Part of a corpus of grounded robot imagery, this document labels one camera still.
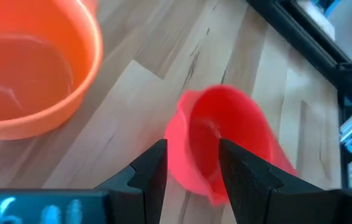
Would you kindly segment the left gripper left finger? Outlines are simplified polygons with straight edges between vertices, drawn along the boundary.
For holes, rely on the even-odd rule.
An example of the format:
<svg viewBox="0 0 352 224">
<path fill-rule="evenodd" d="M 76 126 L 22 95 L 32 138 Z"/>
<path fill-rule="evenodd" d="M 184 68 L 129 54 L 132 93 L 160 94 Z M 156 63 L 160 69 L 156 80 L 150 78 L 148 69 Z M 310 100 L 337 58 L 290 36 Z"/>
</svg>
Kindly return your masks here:
<svg viewBox="0 0 352 224">
<path fill-rule="evenodd" d="M 96 187 L 104 193 L 103 223 L 159 223 L 166 185 L 167 141 L 160 139 Z"/>
</svg>

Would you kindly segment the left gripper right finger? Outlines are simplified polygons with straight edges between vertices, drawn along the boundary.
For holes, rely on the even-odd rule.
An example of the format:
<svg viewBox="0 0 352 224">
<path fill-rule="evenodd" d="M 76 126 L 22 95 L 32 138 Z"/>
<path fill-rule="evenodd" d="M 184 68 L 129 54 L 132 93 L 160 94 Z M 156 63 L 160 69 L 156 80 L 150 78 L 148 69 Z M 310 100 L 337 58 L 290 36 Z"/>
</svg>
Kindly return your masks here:
<svg viewBox="0 0 352 224">
<path fill-rule="evenodd" d="M 221 173 L 238 223 L 321 223 L 310 193 L 321 189 L 232 141 L 219 146 Z"/>
</svg>

